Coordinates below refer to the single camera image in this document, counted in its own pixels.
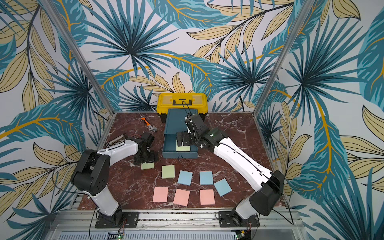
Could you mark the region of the green sticky note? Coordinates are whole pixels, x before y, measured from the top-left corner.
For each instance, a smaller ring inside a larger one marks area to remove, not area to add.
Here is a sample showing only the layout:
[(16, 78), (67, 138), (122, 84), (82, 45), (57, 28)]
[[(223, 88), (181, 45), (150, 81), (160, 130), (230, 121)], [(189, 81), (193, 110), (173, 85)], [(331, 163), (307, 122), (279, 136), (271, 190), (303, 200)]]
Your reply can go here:
[(176, 146), (177, 152), (190, 152), (191, 147), (190, 146)]
[(155, 167), (155, 163), (142, 163), (141, 170), (149, 170)]
[(172, 179), (175, 177), (175, 166), (162, 166), (162, 179)]

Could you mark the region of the teal yellow drawer cabinet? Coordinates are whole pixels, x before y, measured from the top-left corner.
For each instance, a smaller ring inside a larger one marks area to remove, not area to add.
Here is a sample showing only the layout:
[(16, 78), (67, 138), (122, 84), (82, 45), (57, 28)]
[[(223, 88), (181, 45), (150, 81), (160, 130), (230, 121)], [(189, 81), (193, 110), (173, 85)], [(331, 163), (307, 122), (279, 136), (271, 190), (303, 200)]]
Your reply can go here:
[(165, 159), (197, 159), (198, 149), (191, 146), (188, 140), (188, 127), (185, 123), (187, 113), (183, 109), (169, 109), (164, 131), (162, 155)]

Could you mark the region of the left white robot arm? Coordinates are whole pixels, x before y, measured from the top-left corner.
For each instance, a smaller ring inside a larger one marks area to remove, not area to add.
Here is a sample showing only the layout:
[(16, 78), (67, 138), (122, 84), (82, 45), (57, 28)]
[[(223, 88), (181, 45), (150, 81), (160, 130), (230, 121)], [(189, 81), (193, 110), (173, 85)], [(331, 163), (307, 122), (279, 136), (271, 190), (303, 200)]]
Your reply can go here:
[(134, 157), (134, 165), (155, 163), (158, 153), (151, 150), (154, 135), (143, 132), (138, 138), (123, 134), (106, 143), (102, 150), (85, 150), (71, 177), (71, 184), (88, 195), (103, 217), (120, 219), (121, 208), (108, 189), (110, 167), (117, 162)]

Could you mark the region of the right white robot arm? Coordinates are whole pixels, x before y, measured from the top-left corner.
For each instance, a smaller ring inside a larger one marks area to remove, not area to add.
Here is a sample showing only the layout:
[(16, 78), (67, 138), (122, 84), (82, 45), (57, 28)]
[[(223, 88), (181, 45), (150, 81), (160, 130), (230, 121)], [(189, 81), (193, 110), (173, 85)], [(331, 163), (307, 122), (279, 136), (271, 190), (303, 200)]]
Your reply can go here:
[(283, 195), (285, 176), (279, 170), (272, 172), (243, 152), (219, 128), (209, 129), (200, 115), (187, 114), (184, 122), (187, 131), (178, 132), (183, 143), (207, 149), (231, 165), (255, 191), (237, 204), (229, 218), (239, 226), (250, 217), (268, 216)]

